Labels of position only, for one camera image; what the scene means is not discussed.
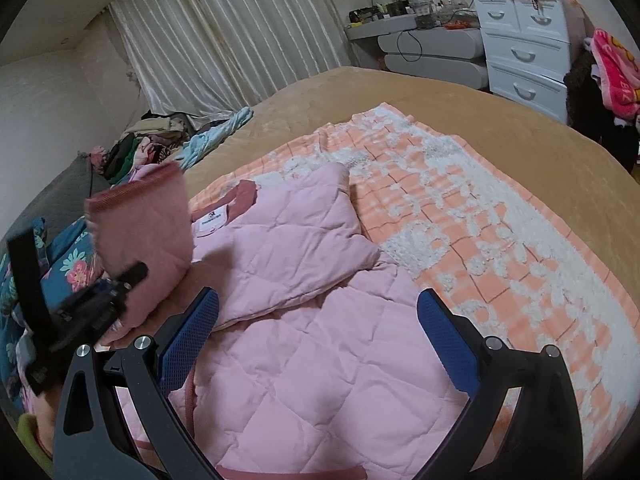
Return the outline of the pink quilted jacket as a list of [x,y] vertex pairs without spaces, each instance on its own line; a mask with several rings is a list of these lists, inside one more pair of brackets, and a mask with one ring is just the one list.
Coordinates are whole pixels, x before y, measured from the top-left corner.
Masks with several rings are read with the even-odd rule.
[[104,344],[153,335],[205,287],[219,316],[174,404],[196,445],[234,474],[409,479],[458,418],[457,392],[416,316],[408,273],[365,237],[346,167],[260,188],[198,232],[174,167],[89,200],[111,275],[149,273]]

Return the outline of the pile of mixed clothes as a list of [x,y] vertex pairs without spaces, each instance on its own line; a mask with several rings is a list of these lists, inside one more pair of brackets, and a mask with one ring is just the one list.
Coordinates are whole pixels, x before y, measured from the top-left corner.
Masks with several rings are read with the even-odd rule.
[[143,166],[161,164],[177,153],[195,133],[194,119],[187,114],[160,116],[147,112],[110,148],[94,148],[89,154],[90,164],[109,185],[124,184]]

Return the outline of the blue floral pink duvet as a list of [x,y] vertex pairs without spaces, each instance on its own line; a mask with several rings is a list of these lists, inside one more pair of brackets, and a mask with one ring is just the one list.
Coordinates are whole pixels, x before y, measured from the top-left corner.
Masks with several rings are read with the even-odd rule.
[[[101,274],[84,217],[48,241],[43,217],[32,222],[40,265],[40,284],[50,310],[65,298],[89,286]],[[24,333],[21,311],[8,254],[1,257],[1,382],[9,401],[24,412],[23,379],[17,365],[17,344]]]

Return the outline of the grey headboard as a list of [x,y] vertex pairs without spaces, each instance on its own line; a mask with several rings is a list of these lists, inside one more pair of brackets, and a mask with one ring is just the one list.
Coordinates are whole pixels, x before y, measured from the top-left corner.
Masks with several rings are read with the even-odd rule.
[[34,222],[43,218],[46,243],[84,214],[85,199],[110,187],[102,174],[92,166],[89,156],[79,154],[58,174],[20,213],[1,239],[1,252],[6,252],[6,242],[20,234]]

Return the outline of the light blue garment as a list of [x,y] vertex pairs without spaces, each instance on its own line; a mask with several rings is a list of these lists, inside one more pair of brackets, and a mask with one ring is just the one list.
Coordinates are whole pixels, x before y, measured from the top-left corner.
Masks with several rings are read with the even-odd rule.
[[186,172],[209,153],[215,151],[229,136],[236,133],[239,128],[246,125],[254,116],[249,107],[243,107],[220,125],[211,126],[197,133],[189,141],[183,144],[181,151],[175,156],[182,172]]

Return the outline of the orange white checkered blanket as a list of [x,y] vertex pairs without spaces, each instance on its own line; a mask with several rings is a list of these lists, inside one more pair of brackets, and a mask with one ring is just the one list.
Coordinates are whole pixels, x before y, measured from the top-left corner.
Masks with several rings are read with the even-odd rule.
[[586,465],[639,400],[639,313],[572,229],[463,140],[387,104],[288,142],[194,194],[211,205],[242,180],[258,190],[330,162],[347,168],[362,234],[484,335],[558,346],[577,396]]

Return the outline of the tan bed cover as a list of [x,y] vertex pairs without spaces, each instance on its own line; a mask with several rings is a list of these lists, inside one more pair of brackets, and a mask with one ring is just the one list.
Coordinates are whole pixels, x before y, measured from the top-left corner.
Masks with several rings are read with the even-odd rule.
[[186,173],[190,194],[289,140],[382,103],[432,129],[460,136],[556,212],[589,208],[639,212],[639,185],[599,144],[556,120],[461,84],[342,67],[278,91],[253,119]]

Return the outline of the striped beige curtain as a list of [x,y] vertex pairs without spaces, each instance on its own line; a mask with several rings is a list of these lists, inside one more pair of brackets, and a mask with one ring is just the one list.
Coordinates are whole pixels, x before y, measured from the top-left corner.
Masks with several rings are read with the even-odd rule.
[[221,120],[355,61],[331,0],[113,0],[156,114]]

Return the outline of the pink red towel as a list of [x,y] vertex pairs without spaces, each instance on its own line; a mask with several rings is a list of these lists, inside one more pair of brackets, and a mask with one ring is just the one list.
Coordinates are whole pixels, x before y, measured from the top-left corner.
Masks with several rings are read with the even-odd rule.
[[604,106],[615,116],[635,122],[639,115],[639,63],[614,36],[596,28],[591,52],[600,74]]

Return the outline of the grey vanity desk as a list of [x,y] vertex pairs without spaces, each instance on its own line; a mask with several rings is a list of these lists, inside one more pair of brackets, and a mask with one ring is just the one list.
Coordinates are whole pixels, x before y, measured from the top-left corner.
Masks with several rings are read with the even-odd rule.
[[489,87],[482,35],[477,28],[426,28],[420,15],[383,18],[346,28],[362,67],[462,84]]

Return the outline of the white drawer chest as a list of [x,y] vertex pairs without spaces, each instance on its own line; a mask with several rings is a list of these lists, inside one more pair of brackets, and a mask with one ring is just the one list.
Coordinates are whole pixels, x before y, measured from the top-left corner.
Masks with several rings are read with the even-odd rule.
[[586,36],[575,0],[473,0],[489,89],[558,122],[567,122],[564,76]]

